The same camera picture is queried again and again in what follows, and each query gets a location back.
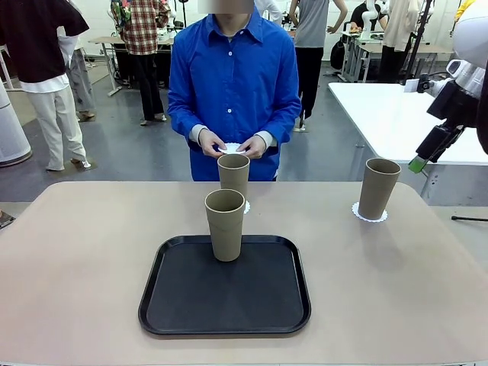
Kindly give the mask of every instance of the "wall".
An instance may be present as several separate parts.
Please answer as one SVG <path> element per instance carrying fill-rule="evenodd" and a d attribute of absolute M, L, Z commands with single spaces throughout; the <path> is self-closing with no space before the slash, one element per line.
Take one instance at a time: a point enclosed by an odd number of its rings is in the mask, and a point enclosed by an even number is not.
<path fill-rule="evenodd" d="M 287 11 L 290 7 L 289 0 L 276 0 L 278 6 L 282 11 Z M 82 39 L 85 42 L 85 50 L 87 54 L 99 55 L 100 46 L 90 44 L 87 41 L 95 37 L 109 36 L 114 31 L 113 21 L 107 15 L 108 0 L 81 0 L 78 1 L 79 7 L 90 25 L 90 30 L 83 34 Z M 169 0 L 170 5 L 174 8 L 174 0 Z M 352 11 L 356 6 L 361 4 L 361 0 L 346 0 L 346 5 L 349 10 L 348 20 L 351 17 Z M 452 29 L 454 22 L 454 14 L 458 9 L 458 0 L 436 0 L 435 12 L 430 20 L 430 23 L 425 29 L 425 40 L 442 47 L 452 48 L 452 40 L 449 37 L 449 32 Z M 202 19 L 205 14 L 199 14 L 197 9 L 197 0 L 189 0 L 185 4 L 186 16 L 188 24 Z M 177 3 L 178 20 L 183 21 L 183 11 L 181 3 Z M 335 4 L 329 7 L 329 24 L 334 25 L 339 17 L 339 10 Z M 328 34 L 326 37 L 324 59 L 329 59 L 330 51 L 334 44 L 339 40 L 339 34 Z"/>

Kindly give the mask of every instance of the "blue shirt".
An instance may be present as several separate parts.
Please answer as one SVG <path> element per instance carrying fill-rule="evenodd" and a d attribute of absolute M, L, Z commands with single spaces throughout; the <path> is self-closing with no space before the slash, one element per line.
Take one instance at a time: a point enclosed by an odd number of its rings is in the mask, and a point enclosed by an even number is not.
<path fill-rule="evenodd" d="M 255 8 L 246 28 L 229 42 L 209 14 L 176 36 L 169 84 L 172 126 L 188 141 L 195 181 L 219 180 L 216 159 L 189 140 L 197 124 L 225 143 L 244 143 L 268 131 L 278 147 L 252 160 L 249 180 L 275 177 L 280 145 L 290 140 L 301 110 L 294 45 L 283 28 Z"/>

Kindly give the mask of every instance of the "black bag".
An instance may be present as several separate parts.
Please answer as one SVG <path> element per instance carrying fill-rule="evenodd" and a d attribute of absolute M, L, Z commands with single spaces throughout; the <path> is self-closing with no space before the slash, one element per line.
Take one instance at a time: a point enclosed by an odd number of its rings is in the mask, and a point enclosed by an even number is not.
<path fill-rule="evenodd" d="M 344 63 L 345 57 L 345 49 L 344 43 L 339 40 L 334 47 L 332 48 L 332 52 L 330 53 L 330 66 L 334 69 L 340 70 L 342 69 L 342 64 Z"/>

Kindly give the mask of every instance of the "cup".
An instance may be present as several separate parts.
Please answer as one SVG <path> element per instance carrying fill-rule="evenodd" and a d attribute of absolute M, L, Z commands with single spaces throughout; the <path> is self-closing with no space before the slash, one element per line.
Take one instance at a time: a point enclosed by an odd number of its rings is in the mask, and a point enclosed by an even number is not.
<path fill-rule="evenodd" d="M 231 262 L 241 254 L 242 222 L 246 199 L 233 189 L 219 189 L 205 198 L 213 255 Z"/>
<path fill-rule="evenodd" d="M 249 166 L 251 161 L 247 156 L 228 154 L 217 160 L 219 166 L 220 187 L 233 189 L 247 198 L 247 182 L 249 180 Z"/>
<path fill-rule="evenodd" d="M 364 170 L 364 180 L 358 213 L 368 220 L 379 220 L 390 199 L 393 187 L 402 169 L 386 159 L 369 159 Z"/>

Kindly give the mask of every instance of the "paper cup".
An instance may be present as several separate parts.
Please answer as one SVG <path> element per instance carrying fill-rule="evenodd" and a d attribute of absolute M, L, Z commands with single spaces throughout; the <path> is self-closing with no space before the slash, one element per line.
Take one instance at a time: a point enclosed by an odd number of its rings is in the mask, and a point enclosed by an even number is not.
<path fill-rule="evenodd" d="M 233 189 L 247 198 L 247 182 L 249 180 L 249 166 L 251 161 L 247 156 L 229 154 L 217 160 L 219 166 L 220 187 Z"/>
<path fill-rule="evenodd" d="M 386 159 L 369 159 L 364 170 L 364 180 L 358 213 L 368 220 L 379 220 L 390 199 L 402 169 Z"/>
<path fill-rule="evenodd" d="M 242 222 L 246 199 L 238 191 L 220 189 L 205 198 L 213 255 L 231 262 L 241 253 Z"/>

